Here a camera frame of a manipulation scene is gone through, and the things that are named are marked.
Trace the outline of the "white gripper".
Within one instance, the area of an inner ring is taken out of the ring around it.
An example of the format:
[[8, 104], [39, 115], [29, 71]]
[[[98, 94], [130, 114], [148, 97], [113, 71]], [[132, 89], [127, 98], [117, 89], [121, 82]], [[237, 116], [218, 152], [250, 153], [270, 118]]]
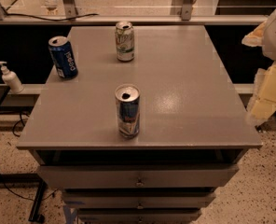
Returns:
[[[266, 22], [260, 23], [246, 35], [241, 43], [248, 47], [261, 47], [263, 54], [276, 61], [276, 8]], [[267, 70], [259, 68], [255, 75], [254, 92], [246, 107], [246, 120], [260, 126], [276, 111], [276, 62]]]

